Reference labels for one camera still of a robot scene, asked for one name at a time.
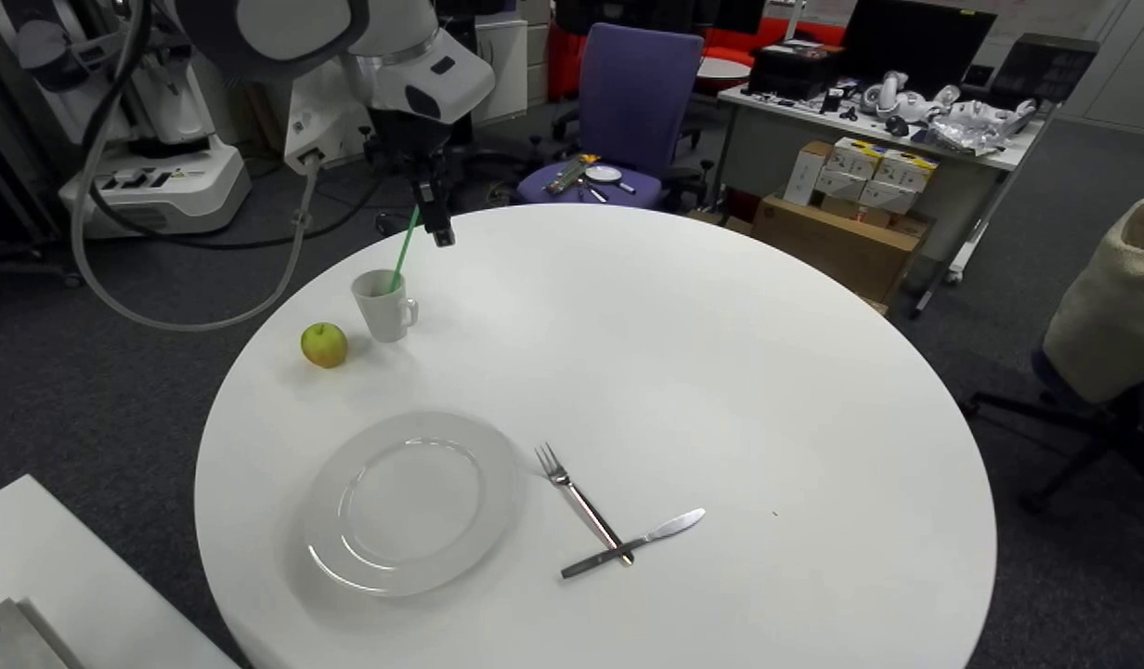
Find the knife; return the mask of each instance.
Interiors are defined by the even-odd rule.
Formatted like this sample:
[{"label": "knife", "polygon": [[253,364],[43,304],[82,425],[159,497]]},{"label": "knife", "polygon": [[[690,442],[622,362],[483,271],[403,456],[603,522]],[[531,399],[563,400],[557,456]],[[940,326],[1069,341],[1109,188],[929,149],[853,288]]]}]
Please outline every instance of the knife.
[{"label": "knife", "polygon": [[643,545],[650,545],[650,544],[675,538],[675,535],[690,533],[697,522],[706,522],[706,508],[679,512],[679,517],[674,517],[670,525],[653,527],[650,535],[640,535],[640,538],[632,538],[632,544],[622,544],[618,551],[603,551],[603,553],[596,553],[596,558],[583,558],[583,560],[561,569],[561,579],[577,579],[577,575],[583,575],[583,571],[592,571],[592,569],[597,569],[597,564],[609,564],[609,560],[618,560],[622,553],[635,553],[635,551],[643,551]]}]

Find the purple chair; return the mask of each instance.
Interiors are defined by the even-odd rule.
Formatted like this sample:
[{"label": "purple chair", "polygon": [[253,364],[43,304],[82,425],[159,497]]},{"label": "purple chair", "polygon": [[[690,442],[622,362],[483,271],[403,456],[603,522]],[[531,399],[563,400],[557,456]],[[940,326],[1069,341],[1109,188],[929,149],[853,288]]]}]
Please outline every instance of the purple chair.
[{"label": "purple chair", "polygon": [[[690,105],[702,37],[596,21],[581,71],[581,154],[624,172],[622,185],[596,185],[609,206],[659,208],[675,164],[679,125]],[[518,200],[597,200],[583,188],[550,192],[561,164],[531,172]]]}]

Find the cup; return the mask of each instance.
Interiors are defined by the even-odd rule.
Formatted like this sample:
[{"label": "cup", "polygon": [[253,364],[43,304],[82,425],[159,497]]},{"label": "cup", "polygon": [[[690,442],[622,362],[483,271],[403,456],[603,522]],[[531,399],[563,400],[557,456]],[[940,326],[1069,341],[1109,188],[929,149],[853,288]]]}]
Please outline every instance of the cup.
[{"label": "cup", "polygon": [[354,300],[378,341],[396,341],[419,321],[419,304],[405,297],[395,271],[364,271],[354,280]]}]

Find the fork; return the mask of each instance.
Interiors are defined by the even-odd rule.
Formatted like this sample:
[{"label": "fork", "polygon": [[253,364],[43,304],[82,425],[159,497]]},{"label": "fork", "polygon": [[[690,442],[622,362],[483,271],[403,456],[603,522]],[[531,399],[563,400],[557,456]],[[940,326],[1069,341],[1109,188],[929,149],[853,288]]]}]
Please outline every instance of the fork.
[{"label": "fork", "polygon": [[545,475],[555,488],[561,488],[561,492],[577,503],[581,517],[607,538],[607,545],[609,545],[624,564],[635,564],[635,553],[624,551],[624,544],[618,538],[618,533],[609,527],[609,522],[597,512],[597,504],[587,503],[587,494],[577,488],[577,481],[572,481],[567,468],[561,465],[557,450],[545,442],[545,446],[535,450],[535,456],[540,456],[542,475]]}]

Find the cable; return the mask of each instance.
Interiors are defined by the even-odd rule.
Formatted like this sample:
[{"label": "cable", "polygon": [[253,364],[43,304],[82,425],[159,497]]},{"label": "cable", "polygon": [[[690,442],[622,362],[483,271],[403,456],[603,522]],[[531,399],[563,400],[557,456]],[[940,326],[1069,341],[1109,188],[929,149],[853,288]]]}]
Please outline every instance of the cable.
[{"label": "cable", "polygon": [[[323,223],[323,228],[311,228],[305,239],[323,239],[323,233],[342,232],[347,223],[354,223],[354,214],[362,214],[364,206],[373,206],[374,192],[378,192],[378,182],[373,182],[373,185],[357,196],[357,206],[349,206],[337,219],[331,219],[331,223]],[[276,247],[291,247],[291,242],[292,242],[292,233],[281,233],[281,239],[256,239],[256,242],[202,242],[202,233],[198,233],[198,239],[166,239],[166,233],[156,233],[156,232],[147,232],[147,228],[126,219],[124,212],[117,212],[117,208],[99,196],[95,185],[91,185],[91,196],[92,196],[92,206],[95,206],[113,223],[119,223],[119,228],[126,228],[126,232],[135,232],[135,233],[143,233],[143,239],[162,242],[162,247],[203,250],[203,252],[249,252],[249,250],[276,250]]]},{"label": "cable", "polygon": [[95,166],[99,166],[99,158],[105,158],[105,140],[107,140],[107,119],[119,110],[119,101],[124,101],[124,89],[129,84],[138,63],[146,60],[147,51],[147,26],[154,26],[154,0],[135,0],[129,3],[129,26],[126,26],[126,47],[124,47],[124,60],[117,66],[117,81],[113,89],[105,92],[105,101],[95,105],[84,135],[82,135],[82,154],[84,154],[84,166],[78,175],[78,206],[76,206],[76,214],[71,214],[71,252],[76,252],[76,264],[84,280],[84,288],[113,307],[119,312],[124,321],[129,325],[143,325],[143,326],[154,326],[154,331],[177,331],[177,335],[203,335],[203,331],[227,331],[227,326],[238,326],[253,315],[264,315],[269,307],[276,307],[281,300],[281,294],[291,290],[292,281],[292,271],[300,264],[300,250],[305,250],[305,233],[311,228],[311,196],[316,196],[316,182],[320,182],[320,159],[310,164],[310,179],[305,179],[305,192],[300,192],[300,206],[296,206],[296,214],[292,214],[292,239],[291,239],[291,262],[277,276],[277,288],[249,312],[238,312],[232,321],[213,321],[213,325],[166,325],[166,321],[154,321],[146,312],[135,312],[126,307],[99,280],[95,271],[91,267],[91,250],[84,250],[84,228],[92,219],[92,200],[91,200],[91,185],[95,182]]}]

